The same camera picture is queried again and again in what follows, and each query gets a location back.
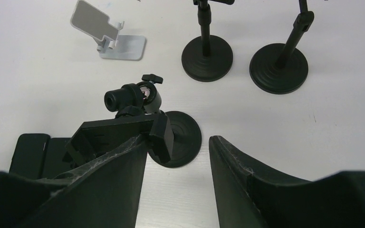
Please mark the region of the black phone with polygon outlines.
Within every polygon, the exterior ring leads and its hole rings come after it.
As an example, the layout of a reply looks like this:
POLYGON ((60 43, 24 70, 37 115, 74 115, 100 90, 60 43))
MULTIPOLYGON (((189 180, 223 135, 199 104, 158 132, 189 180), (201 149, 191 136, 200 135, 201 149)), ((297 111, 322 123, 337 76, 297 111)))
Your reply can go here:
POLYGON ((40 179, 50 139, 45 133, 21 134, 15 146, 9 173, 31 180, 40 179))
POLYGON ((44 159, 42 178, 53 179, 61 173, 74 169, 75 163, 66 149, 70 138, 51 138, 44 159))

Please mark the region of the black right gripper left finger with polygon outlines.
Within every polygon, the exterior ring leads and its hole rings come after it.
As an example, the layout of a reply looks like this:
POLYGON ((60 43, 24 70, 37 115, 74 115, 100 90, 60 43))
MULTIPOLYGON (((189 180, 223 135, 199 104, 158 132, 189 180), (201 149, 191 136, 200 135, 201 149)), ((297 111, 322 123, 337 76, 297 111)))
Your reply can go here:
POLYGON ((133 228, 148 143, 135 136, 54 179, 0 171, 0 228, 133 228))

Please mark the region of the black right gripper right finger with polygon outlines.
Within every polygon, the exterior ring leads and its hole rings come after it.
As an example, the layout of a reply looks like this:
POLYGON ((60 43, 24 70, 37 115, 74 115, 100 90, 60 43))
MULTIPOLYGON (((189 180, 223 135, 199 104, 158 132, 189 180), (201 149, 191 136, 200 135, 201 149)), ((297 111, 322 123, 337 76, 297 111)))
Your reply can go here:
POLYGON ((209 139, 222 228, 365 228, 365 171, 308 181, 245 154, 221 136, 209 139))

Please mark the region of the black tall phone stand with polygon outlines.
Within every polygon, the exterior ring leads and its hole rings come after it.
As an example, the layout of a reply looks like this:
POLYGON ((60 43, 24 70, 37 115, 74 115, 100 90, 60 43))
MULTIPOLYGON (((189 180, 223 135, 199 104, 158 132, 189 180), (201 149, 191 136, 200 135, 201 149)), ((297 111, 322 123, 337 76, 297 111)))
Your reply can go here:
POLYGON ((181 111, 161 110, 162 98, 156 84, 163 78, 145 74, 138 83, 107 91, 104 103, 113 119, 83 122, 66 144, 77 166, 86 164, 142 135, 149 155, 159 165, 179 168, 198 155, 202 133, 198 123, 181 111))

